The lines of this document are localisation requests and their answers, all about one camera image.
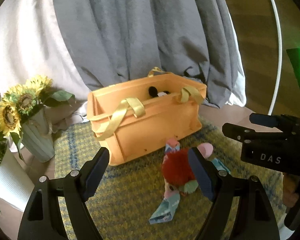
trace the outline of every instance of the orange plastic bin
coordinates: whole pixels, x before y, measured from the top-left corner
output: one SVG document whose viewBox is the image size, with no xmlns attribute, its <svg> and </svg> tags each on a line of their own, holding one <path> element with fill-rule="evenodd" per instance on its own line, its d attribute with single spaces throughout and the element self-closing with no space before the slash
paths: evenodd
<svg viewBox="0 0 300 240">
<path fill-rule="evenodd" d="M 154 86 L 170 94 L 151 98 L 148 88 Z M 88 95 L 87 118 L 91 120 L 96 137 L 107 126 L 112 114 L 123 99 L 138 98 L 146 114 L 136 118 L 129 108 L 120 126 L 101 146 L 110 151 L 110 165 L 119 165 L 165 146 L 169 138 L 182 139 L 199 129 L 199 106 L 190 97 L 186 103 L 178 102 L 183 87 L 196 88 L 203 98 L 206 85 L 173 73 L 155 75 L 95 90 Z"/>
</svg>

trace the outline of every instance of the gray comforter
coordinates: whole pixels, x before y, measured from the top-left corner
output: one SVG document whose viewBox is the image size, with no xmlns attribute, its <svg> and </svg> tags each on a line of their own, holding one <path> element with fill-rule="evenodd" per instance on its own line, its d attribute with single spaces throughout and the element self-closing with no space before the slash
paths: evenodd
<svg viewBox="0 0 300 240">
<path fill-rule="evenodd" d="M 158 66 L 207 84 L 223 106 L 239 57 L 225 0 L 53 0 L 62 37 L 84 83 L 96 90 Z"/>
</svg>

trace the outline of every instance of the mickey mouse plush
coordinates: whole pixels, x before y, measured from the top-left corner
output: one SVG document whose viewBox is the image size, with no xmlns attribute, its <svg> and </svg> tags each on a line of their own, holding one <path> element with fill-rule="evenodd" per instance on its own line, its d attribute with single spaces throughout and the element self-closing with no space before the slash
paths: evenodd
<svg viewBox="0 0 300 240">
<path fill-rule="evenodd" d="M 149 91 L 149 95 L 152 98 L 163 97 L 163 96 L 170 94 L 169 91 L 163 91 L 163 92 L 158 93 L 158 90 L 155 87 L 149 87 L 148 91 Z"/>
</svg>

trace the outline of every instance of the yellow rug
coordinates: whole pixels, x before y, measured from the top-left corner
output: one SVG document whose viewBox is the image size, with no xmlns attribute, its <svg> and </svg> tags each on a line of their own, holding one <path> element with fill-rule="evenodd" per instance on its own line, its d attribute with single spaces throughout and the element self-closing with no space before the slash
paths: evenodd
<svg viewBox="0 0 300 240">
<path fill-rule="evenodd" d="M 212 157 L 219 158 L 231 171 L 231 175 L 260 178 L 277 221 L 285 207 L 282 204 L 282 174 L 240 160 L 241 143 L 223 136 L 220 129 L 201 120 L 203 128 L 180 140 L 182 147 L 195 147 L 209 142 L 214 147 Z M 69 127 L 55 141 L 56 178 L 66 176 L 73 169 L 80 169 L 91 160 L 99 143 L 93 137 L 90 123 Z M 164 181 L 160 166 L 164 149 L 116 167 L 108 166 L 98 190 L 86 205 L 103 239 L 195 239 L 211 207 L 199 189 L 181 197 L 172 221 L 150 225 L 148 219 L 163 199 Z M 64 198 L 59 199 L 65 228 L 70 240 L 75 235 L 70 223 Z M 223 239 L 228 239 L 234 223 L 238 198 L 233 201 Z"/>
</svg>

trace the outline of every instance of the bed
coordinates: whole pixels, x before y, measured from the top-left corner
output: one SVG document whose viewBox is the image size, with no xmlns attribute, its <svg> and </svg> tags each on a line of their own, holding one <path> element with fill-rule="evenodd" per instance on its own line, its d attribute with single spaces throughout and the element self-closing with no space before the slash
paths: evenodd
<svg viewBox="0 0 300 240">
<path fill-rule="evenodd" d="M 206 105 L 246 104 L 225 0 L 4 0 L 0 6 L 0 93 L 47 75 L 78 101 L 53 109 L 53 123 L 83 105 L 91 90 L 145 77 L 154 66 L 206 83 Z"/>
</svg>

